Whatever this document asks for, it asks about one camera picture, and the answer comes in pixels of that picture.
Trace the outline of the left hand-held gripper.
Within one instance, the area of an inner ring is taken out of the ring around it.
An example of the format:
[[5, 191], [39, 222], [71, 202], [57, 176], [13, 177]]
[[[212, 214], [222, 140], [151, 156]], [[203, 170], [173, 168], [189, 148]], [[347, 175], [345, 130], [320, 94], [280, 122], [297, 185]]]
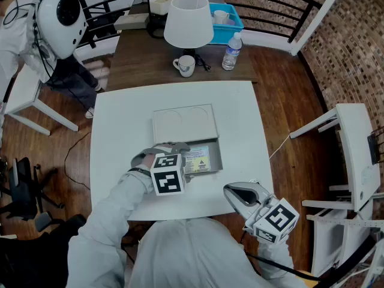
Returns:
[[154, 154], [155, 160], [150, 171], [137, 169], [152, 178], [157, 196], [182, 194], [186, 185], [185, 153], [190, 147], [184, 142], [167, 142], [143, 149], [131, 160], [131, 168], [136, 170], [146, 154]]

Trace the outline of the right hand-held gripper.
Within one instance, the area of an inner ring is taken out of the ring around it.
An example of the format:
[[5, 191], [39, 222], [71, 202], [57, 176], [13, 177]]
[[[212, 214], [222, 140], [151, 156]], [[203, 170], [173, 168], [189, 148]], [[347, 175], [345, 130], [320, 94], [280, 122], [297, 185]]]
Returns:
[[243, 230], [261, 243], [284, 243], [299, 220], [298, 212], [286, 199], [277, 199], [258, 182], [229, 183], [223, 193], [245, 220]]

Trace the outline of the person's left hand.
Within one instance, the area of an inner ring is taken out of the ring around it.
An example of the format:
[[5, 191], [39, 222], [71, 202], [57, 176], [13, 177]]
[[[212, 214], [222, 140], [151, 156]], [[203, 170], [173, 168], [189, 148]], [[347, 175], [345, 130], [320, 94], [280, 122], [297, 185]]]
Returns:
[[146, 171], [150, 171], [154, 160], [155, 160], [154, 154], [146, 154], [141, 163], [142, 169]]

